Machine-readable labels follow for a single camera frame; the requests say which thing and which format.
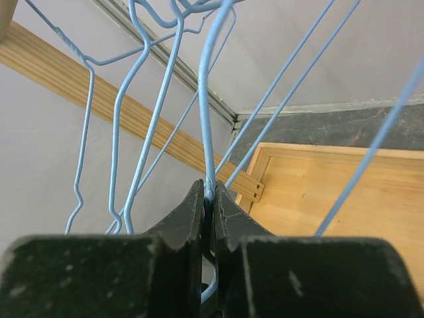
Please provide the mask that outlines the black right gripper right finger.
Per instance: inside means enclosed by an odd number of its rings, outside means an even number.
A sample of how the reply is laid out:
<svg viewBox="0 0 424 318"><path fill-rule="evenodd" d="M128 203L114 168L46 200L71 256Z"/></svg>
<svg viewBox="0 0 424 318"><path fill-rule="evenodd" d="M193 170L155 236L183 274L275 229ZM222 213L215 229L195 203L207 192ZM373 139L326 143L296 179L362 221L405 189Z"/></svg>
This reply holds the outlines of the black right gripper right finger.
<svg viewBox="0 0 424 318"><path fill-rule="evenodd" d="M413 317L414 285L375 237L279 237L217 182L217 304L225 317Z"/></svg>

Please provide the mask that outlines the wooden clothes rack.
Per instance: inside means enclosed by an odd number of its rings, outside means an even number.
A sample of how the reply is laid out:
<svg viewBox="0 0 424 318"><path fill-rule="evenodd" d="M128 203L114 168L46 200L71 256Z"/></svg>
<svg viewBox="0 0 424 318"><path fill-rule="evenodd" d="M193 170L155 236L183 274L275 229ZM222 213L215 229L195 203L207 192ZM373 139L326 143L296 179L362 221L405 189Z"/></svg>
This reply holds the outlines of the wooden clothes rack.
<svg viewBox="0 0 424 318"><path fill-rule="evenodd" d="M100 62L142 47L92 1L32 1L87 56ZM356 1L335 1L288 66L217 174L224 184ZM235 3L217 37L207 80L215 168L329 1ZM151 6L166 22L170 1ZM158 39L164 28L135 5ZM218 11L191 13L145 174L197 91L200 57ZM127 199L174 39L150 49L123 98L115 211ZM109 212L113 104L141 53L97 66L79 190L84 205L69 235L104 235ZM423 57L422 1L361 1L228 186L236 202L276 235L311 236L346 187ZM1 242L65 234L78 205L74 180L89 71L19 1L1 42ZM141 234L205 181L199 99L137 193ZM327 236L423 237L423 77L327 229Z"/></svg>

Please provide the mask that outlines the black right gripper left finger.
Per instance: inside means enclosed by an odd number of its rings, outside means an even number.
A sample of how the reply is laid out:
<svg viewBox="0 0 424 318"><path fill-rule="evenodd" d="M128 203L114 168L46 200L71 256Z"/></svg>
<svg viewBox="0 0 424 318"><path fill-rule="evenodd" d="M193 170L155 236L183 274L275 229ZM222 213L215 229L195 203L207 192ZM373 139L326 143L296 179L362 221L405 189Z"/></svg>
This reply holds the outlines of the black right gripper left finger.
<svg viewBox="0 0 424 318"><path fill-rule="evenodd" d="M199 317L203 182L141 235L32 235L1 257L2 317Z"/></svg>

